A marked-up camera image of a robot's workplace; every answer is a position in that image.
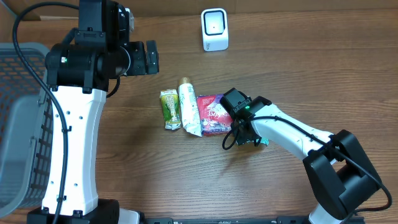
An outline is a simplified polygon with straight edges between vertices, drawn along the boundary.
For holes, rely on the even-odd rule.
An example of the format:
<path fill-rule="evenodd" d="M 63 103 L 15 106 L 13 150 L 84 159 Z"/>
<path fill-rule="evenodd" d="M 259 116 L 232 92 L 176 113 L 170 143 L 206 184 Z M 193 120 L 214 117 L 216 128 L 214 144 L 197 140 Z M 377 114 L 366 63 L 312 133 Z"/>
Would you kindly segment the red purple snack pack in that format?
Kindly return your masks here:
<path fill-rule="evenodd" d="M 205 136 L 224 134 L 231 130 L 233 120 L 220 103 L 222 97 L 223 95 L 197 97 L 202 134 Z"/>

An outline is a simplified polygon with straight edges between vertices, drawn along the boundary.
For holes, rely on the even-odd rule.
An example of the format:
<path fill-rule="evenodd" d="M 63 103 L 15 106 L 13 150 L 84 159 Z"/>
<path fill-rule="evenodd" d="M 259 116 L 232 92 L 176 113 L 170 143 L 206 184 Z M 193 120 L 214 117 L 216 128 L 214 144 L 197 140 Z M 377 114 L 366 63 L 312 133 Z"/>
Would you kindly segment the teal snack packet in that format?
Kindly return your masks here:
<path fill-rule="evenodd" d="M 248 142 L 252 142 L 255 147 L 258 147 L 260 145 L 264 145 L 264 146 L 269 145 L 269 140 L 266 138 L 255 138 L 255 139 L 249 140 Z"/>

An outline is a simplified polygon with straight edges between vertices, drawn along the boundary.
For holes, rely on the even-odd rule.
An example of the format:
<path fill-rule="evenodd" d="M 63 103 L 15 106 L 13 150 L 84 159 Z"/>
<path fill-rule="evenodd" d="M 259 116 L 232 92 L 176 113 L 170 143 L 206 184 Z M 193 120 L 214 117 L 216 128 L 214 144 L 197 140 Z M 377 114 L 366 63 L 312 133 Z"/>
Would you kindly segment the green drink carton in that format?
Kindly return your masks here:
<path fill-rule="evenodd" d="M 165 121 L 165 129 L 176 130 L 181 127 L 180 103 L 176 89 L 162 90 L 160 103 Z"/>

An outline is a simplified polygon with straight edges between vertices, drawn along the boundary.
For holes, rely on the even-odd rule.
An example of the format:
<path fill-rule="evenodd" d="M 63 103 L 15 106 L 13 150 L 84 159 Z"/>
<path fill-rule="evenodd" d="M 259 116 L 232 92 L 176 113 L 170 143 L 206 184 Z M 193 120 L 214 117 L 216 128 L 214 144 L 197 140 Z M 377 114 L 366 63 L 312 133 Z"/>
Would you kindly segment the white tube gold cap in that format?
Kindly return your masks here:
<path fill-rule="evenodd" d="M 188 77 L 179 80 L 178 96 L 183 128 L 186 132 L 202 137 L 201 120 L 195 90 Z"/>

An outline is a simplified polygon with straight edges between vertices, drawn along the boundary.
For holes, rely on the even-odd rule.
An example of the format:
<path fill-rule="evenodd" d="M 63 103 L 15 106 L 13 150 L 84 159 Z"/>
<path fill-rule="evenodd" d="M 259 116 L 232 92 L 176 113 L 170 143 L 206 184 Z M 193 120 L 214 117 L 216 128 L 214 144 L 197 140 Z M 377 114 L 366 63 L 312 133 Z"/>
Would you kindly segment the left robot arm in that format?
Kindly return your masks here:
<path fill-rule="evenodd" d="M 53 134 L 47 190 L 28 223 L 129 223 L 144 216 L 100 199 L 95 165 L 109 82 L 159 72 L 153 40 L 131 42 L 131 12 L 116 1 L 81 1 L 78 28 L 45 57 L 43 88 L 52 100 Z"/>

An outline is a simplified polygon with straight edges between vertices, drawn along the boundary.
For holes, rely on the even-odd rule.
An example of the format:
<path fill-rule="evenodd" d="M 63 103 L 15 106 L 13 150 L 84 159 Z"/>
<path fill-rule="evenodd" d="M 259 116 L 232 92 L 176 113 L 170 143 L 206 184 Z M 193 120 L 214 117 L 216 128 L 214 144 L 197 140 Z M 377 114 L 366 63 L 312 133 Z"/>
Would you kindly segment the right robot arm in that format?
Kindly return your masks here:
<path fill-rule="evenodd" d="M 220 100 L 233 123 L 233 145 L 269 139 L 303 162 L 318 202 L 307 223 L 344 223 L 354 214 L 380 212 L 392 195 L 356 136 L 343 129 L 333 134 L 285 114 L 270 100 L 255 99 L 232 88 Z"/>

